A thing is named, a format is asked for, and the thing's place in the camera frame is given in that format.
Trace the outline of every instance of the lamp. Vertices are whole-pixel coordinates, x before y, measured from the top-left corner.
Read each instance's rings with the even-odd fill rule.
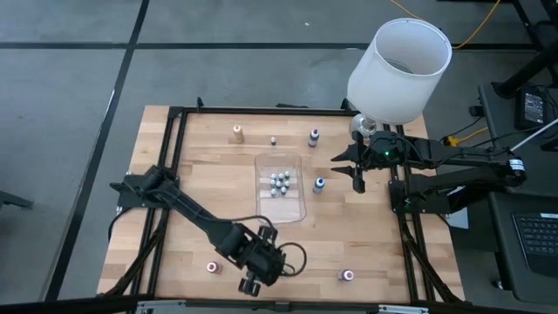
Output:
[[[361,112],[351,132],[368,138],[377,122],[416,119],[451,59],[446,35],[425,21],[399,18],[382,25],[349,78],[347,99]]]

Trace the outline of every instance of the transparent tray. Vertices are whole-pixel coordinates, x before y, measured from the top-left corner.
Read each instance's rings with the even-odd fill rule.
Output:
[[[258,215],[273,223],[300,222],[306,216],[304,206],[302,158],[295,153],[259,154],[255,157],[255,203]],[[287,194],[271,196],[272,174],[290,172]]]

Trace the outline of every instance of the yellow cable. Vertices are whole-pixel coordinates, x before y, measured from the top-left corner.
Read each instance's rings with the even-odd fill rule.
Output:
[[[408,15],[417,18],[421,21],[425,21],[423,18],[417,17],[416,15],[412,14],[408,9],[406,9],[403,5],[397,3],[395,0],[390,0],[393,4],[397,5],[401,10],[403,10],[405,13],[407,13]],[[488,19],[492,16],[492,14],[494,13],[494,11],[496,10],[496,8],[498,7],[498,4],[500,4],[501,0],[496,0],[496,3],[494,4],[494,6],[492,7],[492,9],[488,12],[487,17],[485,17],[485,19],[480,22],[479,27],[477,27],[476,30],[474,30],[473,34],[471,34],[471,36],[469,36],[469,38],[463,42],[463,44],[460,44],[458,46],[452,47],[453,49],[460,49],[463,48],[464,45],[468,44],[475,36],[477,36],[477,33],[482,29],[482,27],[485,25],[485,23],[488,21]]]
[[[485,132],[485,131],[488,131],[488,127],[483,127],[483,128],[481,128],[480,130],[477,130],[477,131],[475,131],[475,132],[473,132],[473,133],[467,135],[467,136],[464,137],[463,139],[459,139],[458,141],[459,141],[459,143],[460,143],[460,142],[462,142],[462,141],[469,140],[469,139],[471,139],[473,136],[479,135],[479,134],[481,134],[481,133],[483,133],[483,132]]]

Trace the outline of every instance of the wooden board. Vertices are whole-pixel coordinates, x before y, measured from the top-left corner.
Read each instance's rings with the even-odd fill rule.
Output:
[[[141,174],[157,162],[167,110],[166,106],[146,107],[130,165],[133,173]],[[244,144],[235,143],[234,124],[242,126]],[[289,152],[302,158],[307,215],[301,222],[279,225],[277,242],[301,243],[309,261],[300,276],[281,278],[272,287],[262,287],[257,299],[409,301],[397,220],[391,212],[387,192],[389,170],[365,173],[363,195],[352,190],[350,177],[330,171],[331,167],[349,165],[330,161],[350,144],[349,124],[350,118],[346,117],[188,115],[180,157],[180,188],[218,217],[256,213],[255,157],[258,154]],[[307,145],[312,128],[320,130],[316,148]],[[405,126],[405,131],[425,137],[422,117]],[[271,136],[277,138],[274,147],[269,144]],[[318,176],[326,180],[321,195],[312,193]],[[110,289],[136,256],[145,216],[144,209],[134,209],[114,226],[99,292]],[[435,215],[422,216],[430,261],[452,291],[462,297],[449,231]],[[257,222],[246,224],[257,230]],[[286,252],[288,263],[298,267],[302,255],[296,249],[286,249]],[[210,261],[222,264],[220,275],[206,271]],[[343,269],[355,272],[354,281],[337,280],[337,273]],[[149,270],[150,261],[142,279],[142,291],[146,289]],[[418,265],[416,274],[421,285]],[[214,252],[203,232],[177,212],[171,212],[157,284],[158,297],[254,299],[237,292],[242,275],[242,271]]]

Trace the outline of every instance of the white cable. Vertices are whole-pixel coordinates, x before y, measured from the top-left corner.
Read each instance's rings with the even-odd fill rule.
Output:
[[[558,119],[548,123],[545,127],[543,127],[541,130],[533,133],[531,136],[529,136],[528,138],[522,140],[519,144],[517,144],[516,146],[514,146],[514,148],[511,149],[511,151],[513,152],[514,150],[516,150],[517,148],[521,147],[523,144],[527,143],[528,141],[530,141],[532,138],[534,138],[535,136],[543,133],[546,129],[548,129],[549,127],[555,125],[556,123],[558,123]]]

